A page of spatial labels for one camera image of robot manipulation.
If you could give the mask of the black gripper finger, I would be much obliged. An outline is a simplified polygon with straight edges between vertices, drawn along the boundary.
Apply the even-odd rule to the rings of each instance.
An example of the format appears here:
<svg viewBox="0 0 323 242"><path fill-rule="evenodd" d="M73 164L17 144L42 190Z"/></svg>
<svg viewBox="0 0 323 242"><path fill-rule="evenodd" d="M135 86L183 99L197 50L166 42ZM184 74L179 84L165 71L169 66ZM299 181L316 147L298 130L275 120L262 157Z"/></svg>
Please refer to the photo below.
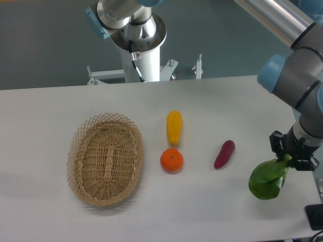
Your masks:
<svg viewBox="0 0 323 242"><path fill-rule="evenodd" d="M292 158L290 160L290 167L297 171L315 171L318 167L318 160L315 157L311 157L309 160L296 160Z"/></svg>
<svg viewBox="0 0 323 242"><path fill-rule="evenodd" d="M270 137L272 151L276 154L277 161L281 161L286 154L285 135L274 131Z"/></svg>

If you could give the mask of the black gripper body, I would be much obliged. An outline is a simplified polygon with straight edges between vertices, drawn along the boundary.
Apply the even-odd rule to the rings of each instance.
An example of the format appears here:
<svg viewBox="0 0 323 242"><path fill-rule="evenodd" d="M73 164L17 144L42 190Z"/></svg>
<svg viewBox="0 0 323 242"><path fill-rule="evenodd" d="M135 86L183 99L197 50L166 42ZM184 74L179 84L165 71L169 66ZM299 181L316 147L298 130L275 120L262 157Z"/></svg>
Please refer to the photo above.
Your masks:
<svg viewBox="0 0 323 242"><path fill-rule="evenodd" d="M293 162L310 161L317 150L317 138L308 134L301 125L293 125L282 137L282 158Z"/></svg>

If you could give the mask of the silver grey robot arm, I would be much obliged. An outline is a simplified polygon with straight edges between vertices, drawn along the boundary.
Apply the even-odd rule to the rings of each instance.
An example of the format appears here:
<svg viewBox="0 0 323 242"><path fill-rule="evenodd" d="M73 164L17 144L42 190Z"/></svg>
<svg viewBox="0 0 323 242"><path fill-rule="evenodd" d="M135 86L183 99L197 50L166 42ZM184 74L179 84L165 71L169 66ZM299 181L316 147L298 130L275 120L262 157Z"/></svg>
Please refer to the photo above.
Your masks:
<svg viewBox="0 0 323 242"><path fill-rule="evenodd" d="M122 54L127 82L168 81L160 65L166 39L163 20L153 14L159 1L97 1L85 11L93 31L111 38ZM322 145L322 27L289 1L239 1L249 14L292 49L289 57L274 55L261 68L257 81L269 93L300 113L286 134L270 135L279 160L290 155L289 166L314 171L314 152Z"/></svg>

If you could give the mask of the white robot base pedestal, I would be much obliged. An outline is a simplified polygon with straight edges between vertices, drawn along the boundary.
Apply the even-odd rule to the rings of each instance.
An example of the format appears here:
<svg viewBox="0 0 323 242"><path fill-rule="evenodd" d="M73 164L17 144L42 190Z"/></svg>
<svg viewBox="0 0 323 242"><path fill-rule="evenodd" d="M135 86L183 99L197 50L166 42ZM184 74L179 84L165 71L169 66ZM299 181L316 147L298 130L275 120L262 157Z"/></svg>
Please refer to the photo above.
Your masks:
<svg viewBox="0 0 323 242"><path fill-rule="evenodd" d="M143 24L127 24L111 36L121 53L126 83L139 82L135 71L131 70L132 61L148 82L159 81L160 47L166 36L166 25L156 14L151 14Z"/></svg>

